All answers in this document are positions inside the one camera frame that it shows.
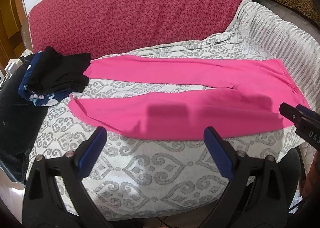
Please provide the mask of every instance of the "blue gripper pad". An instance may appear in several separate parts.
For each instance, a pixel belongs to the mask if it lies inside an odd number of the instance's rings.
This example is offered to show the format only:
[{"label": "blue gripper pad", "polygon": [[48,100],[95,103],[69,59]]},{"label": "blue gripper pad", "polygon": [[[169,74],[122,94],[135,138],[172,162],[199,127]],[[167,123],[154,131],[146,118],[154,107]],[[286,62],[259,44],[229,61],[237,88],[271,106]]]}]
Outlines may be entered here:
[{"label": "blue gripper pad", "polygon": [[94,164],[96,163],[104,145],[107,141],[107,131],[101,128],[95,135],[90,145],[79,159],[78,163],[78,178],[82,179],[89,176]]},{"label": "blue gripper pad", "polygon": [[301,104],[298,104],[296,109],[299,111],[302,111],[305,115],[307,115],[313,119],[317,119],[317,113],[315,111],[312,111],[312,110],[308,109],[307,107],[304,107]]},{"label": "blue gripper pad", "polygon": [[204,130],[204,143],[216,163],[220,174],[231,182],[234,177],[232,160],[209,128]]}]

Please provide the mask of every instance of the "dark velvet pillow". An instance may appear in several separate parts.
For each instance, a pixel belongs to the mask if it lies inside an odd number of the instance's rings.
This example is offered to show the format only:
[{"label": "dark velvet pillow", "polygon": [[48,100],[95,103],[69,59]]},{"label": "dark velvet pillow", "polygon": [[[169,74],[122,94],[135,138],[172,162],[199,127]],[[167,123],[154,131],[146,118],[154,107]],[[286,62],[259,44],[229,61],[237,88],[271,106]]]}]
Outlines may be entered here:
[{"label": "dark velvet pillow", "polygon": [[22,78],[34,55],[25,58],[22,66],[0,90],[0,166],[12,182],[25,184],[29,154],[48,107],[35,107],[18,95]]}]

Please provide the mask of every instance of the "screw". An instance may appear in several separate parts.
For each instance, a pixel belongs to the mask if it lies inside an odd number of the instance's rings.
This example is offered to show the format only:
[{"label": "screw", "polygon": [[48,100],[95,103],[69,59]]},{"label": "screw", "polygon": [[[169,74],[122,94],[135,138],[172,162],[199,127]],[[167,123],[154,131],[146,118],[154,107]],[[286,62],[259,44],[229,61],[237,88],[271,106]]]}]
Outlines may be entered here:
[{"label": "screw", "polygon": [[43,159],[43,155],[36,156],[36,161],[41,161]]},{"label": "screw", "polygon": [[246,153],[244,151],[237,151],[239,157],[244,157]]},{"label": "screw", "polygon": [[75,154],[74,151],[68,151],[66,154],[64,154],[67,158],[71,158]]},{"label": "screw", "polygon": [[268,155],[268,156],[267,156],[267,159],[268,159],[269,161],[275,161],[275,158],[274,158],[273,156],[271,156],[271,155]]}]

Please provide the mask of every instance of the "folded clothes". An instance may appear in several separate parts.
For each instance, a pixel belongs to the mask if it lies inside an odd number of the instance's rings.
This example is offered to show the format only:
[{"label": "folded clothes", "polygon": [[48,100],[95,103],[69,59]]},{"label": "folded clothes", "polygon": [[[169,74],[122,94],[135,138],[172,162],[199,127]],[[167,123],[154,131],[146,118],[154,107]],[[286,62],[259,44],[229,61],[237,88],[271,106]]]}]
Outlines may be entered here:
[{"label": "folded clothes", "polygon": [[214,126],[223,138],[265,133],[293,125],[279,114],[282,102],[309,108],[277,59],[157,59],[124,55],[92,61],[85,75],[135,83],[212,87],[125,98],[71,97],[68,107],[80,120],[137,139],[202,140],[207,126]]},{"label": "folded clothes", "polygon": [[21,81],[21,84],[18,89],[18,94],[28,100],[32,101],[35,106],[53,106],[57,103],[61,102],[64,98],[68,97],[70,93],[74,92],[71,88],[62,89],[60,91],[56,91],[55,93],[41,95],[36,94],[35,92],[29,90],[27,88],[28,80],[37,64],[39,58],[42,56],[43,52],[38,52],[35,54],[34,58],[32,59],[28,69]]},{"label": "folded clothes", "polygon": [[35,107],[17,92],[33,57],[24,58],[0,91],[0,167],[12,182],[23,184],[30,151],[48,111],[47,107]]},{"label": "folded clothes", "polygon": [[63,56],[47,46],[39,56],[27,82],[27,89],[47,95],[71,88],[82,92],[89,83],[83,72],[90,65],[90,54]]}]

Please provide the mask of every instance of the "bed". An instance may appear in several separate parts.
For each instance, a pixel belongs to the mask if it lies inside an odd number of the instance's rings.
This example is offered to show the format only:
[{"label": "bed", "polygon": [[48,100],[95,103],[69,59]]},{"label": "bed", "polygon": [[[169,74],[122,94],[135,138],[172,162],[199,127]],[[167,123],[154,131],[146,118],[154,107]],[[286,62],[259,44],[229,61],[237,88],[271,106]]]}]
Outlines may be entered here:
[{"label": "bed", "polygon": [[[210,39],[210,46],[202,48]],[[156,58],[281,59],[313,110],[319,102],[320,46],[311,35],[283,21],[266,7],[243,0],[234,19],[221,34],[141,48],[124,54]],[[182,92],[204,86],[156,85],[91,79],[78,98],[129,97],[153,92]],[[69,111],[66,98],[51,107],[30,154],[62,156],[75,150],[94,127]],[[273,155],[279,161],[289,149],[301,146],[309,167],[313,151],[295,134],[295,128],[228,139],[250,156]],[[63,181],[57,178],[68,211],[75,213]],[[83,180],[92,200],[108,220],[174,215],[217,200],[227,185],[203,141],[164,142],[136,140],[109,132],[92,173]]]}]

